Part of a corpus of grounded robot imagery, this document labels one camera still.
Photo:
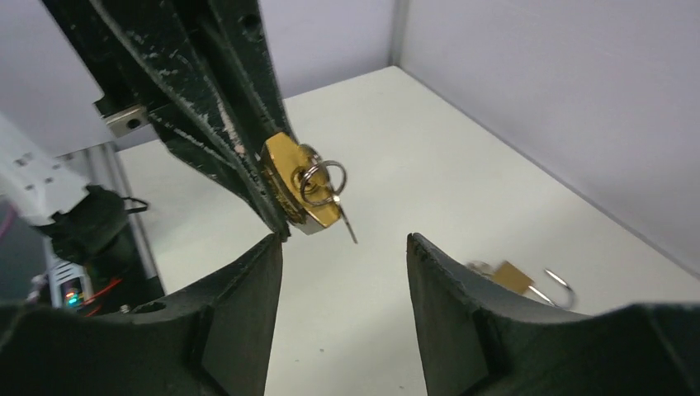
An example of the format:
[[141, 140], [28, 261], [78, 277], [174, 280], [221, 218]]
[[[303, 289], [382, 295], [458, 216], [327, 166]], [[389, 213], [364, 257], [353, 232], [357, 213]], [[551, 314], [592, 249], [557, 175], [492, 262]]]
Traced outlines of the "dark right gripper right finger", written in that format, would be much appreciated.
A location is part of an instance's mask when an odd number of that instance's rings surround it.
[[430, 395], [696, 395], [699, 306], [598, 315], [541, 304], [407, 237], [410, 299]]

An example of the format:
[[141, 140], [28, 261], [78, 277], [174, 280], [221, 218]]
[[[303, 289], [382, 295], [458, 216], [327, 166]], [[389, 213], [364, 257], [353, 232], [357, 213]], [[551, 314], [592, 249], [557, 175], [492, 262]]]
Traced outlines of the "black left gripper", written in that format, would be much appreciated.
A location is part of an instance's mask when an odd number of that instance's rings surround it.
[[87, 67], [117, 138], [149, 124], [168, 149], [244, 200], [282, 238], [264, 142], [298, 138], [257, 1], [54, 1], [43, 5]]

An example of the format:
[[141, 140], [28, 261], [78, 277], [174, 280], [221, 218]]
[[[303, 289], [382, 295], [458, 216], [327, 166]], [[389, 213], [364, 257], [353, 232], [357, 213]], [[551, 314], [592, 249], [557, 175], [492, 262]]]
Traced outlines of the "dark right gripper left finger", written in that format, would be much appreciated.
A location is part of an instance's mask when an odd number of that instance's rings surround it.
[[129, 313], [1, 307], [4, 395], [262, 395], [282, 278], [267, 235], [234, 262]]

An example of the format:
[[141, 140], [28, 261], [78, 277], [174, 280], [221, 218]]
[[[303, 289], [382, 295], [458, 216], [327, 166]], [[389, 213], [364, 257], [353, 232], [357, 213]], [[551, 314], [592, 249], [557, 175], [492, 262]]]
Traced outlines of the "large brass padlock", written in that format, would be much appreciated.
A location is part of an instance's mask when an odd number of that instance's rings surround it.
[[466, 267], [494, 283], [519, 295], [535, 295], [543, 303], [558, 309], [571, 310], [576, 306], [577, 294], [570, 284], [549, 268], [543, 272], [565, 291], [565, 299], [557, 300], [537, 288], [536, 282], [511, 262], [503, 261], [497, 267], [481, 261], [467, 262]]

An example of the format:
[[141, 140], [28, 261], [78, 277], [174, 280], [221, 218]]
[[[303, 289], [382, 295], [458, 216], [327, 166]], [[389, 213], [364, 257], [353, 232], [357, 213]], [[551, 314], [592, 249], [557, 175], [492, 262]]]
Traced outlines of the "small brass padlock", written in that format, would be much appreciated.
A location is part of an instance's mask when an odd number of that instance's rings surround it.
[[261, 152], [263, 174], [288, 222], [294, 227], [302, 222], [303, 210], [293, 178], [296, 169], [308, 163], [299, 146], [288, 134], [279, 132], [265, 141]]

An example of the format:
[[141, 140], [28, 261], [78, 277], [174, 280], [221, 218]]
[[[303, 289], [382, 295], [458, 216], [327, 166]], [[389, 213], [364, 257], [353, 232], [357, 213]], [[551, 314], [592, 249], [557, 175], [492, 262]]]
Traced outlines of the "small keys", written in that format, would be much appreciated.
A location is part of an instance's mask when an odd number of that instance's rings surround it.
[[351, 240], [359, 244], [340, 198], [348, 182], [347, 169], [339, 161], [323, 159], [308, 144], [299, 148], [308, 163], [298, 167], [293, 178], [303, 210], [302, 222], [296, 227], [311, 235], [342, 220]]

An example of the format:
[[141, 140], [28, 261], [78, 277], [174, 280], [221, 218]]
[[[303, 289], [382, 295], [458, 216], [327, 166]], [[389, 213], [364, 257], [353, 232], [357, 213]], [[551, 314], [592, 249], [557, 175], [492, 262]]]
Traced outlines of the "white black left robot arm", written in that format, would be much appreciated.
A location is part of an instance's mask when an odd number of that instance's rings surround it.
[[[263, 167], [265, 143], [291, 126], [256, 1], [45, 1], [102, 90], [97, 109], [143, 109], [178, 160], [235, 194], [275, 234], [291, 217]], [[48, 156], [9, 120], [1, 183], [57, 255], [94, 277], [132, 266], [125, 200]]]

